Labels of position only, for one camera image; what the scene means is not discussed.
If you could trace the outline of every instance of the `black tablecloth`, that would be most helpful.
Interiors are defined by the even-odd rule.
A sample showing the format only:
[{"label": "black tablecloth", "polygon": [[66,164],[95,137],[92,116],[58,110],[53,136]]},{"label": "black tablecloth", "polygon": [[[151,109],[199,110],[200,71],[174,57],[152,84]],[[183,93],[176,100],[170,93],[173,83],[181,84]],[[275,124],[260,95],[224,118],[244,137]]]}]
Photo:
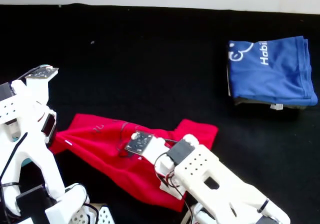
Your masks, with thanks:
[{"label": "black tablecloth", "polygon": [[[184,118],[219,128],[212,151],[278,204],[293,224],[320,222],[320,109],[234,107],[228,40],[304,35],[320,90],[320,16],[175,8],[0,6],[1,82],[41,64],[59,67],[49,105],[59,130],[76,113],[174,129]],[[135,200],[70,152],[56,156],[66,185],[84,184],[117,224],[179,223],[182,214]],[[41,183],[32,164],[23,189]]]}]

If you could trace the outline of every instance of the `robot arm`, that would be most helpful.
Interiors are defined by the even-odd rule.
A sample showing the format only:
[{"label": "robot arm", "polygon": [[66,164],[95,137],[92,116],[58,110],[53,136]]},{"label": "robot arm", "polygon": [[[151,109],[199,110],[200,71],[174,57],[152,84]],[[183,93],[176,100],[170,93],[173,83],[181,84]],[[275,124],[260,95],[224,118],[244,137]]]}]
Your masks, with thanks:
[{"label": "robot arm", "polygon": [[[89,203],[83,185],[65,188],[47,148],[57,123],[56,113],[47,106],[48,82],[57,73],[57,68],[41,65],[21,77],[26,78],[26,85],[20,79],[0,85],[0,200],[8,223],[13,214],[21,224],[68,224]],[[25,159],[40,168],[45,184],[21,193]],[[89,208],[81,210],[90,223],[98,218]]]},{"label": "robot arm", "polygon": [[193,135],[187,134],[171,149],[164,145],[162,138],[136,132],[126,149],[154,164],[162,190],[178,199],[187,191],[198,201],[191,208],[192,223],[290,224],[285,212],[237,177]]}]

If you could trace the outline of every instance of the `folded blue towel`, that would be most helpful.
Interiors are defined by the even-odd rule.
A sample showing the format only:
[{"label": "folded blue towel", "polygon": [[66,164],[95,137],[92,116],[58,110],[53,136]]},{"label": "folded blue towel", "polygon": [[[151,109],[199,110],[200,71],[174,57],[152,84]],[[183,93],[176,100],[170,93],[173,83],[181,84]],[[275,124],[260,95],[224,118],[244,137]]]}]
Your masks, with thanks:
[{"label": "folded blue towel", "polygon": [[229,82],[233,98],[314,106],[308,40],[230,41]]}]

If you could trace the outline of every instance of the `small white tag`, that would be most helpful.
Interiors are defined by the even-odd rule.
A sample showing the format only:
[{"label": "small white tag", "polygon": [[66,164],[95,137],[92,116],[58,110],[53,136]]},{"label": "small white tag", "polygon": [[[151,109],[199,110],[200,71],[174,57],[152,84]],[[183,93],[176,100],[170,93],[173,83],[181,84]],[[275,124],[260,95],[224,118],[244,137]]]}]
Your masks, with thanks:
[{"label": "small white tag", "polygon": [[284,105],[283,104],[271,104],[270,108],[273,110],[279,111],[279,110],[284,109]]}]

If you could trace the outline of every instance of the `red fabric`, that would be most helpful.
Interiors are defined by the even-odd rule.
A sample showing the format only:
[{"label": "red fabric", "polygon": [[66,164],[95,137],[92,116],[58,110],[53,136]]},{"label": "red fabric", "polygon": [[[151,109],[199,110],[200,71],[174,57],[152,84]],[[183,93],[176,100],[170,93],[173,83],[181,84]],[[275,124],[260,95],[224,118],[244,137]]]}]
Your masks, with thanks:
[{"label": "red fabric", "polygon": [[123,157],[126,153],[124,147],[135,131],[176,141],[186,134],[193,134],[201,144],[211,149],[218,129],[213,125],[184,119],[175,130],[167,131],[149,129],[123,120],[77,114],[68,130],[57,133],[50,150],[57,154],[68,149],[136,199],[181,212],[184,201],[159,189],[160,180],[151,163],[135,154]]}]

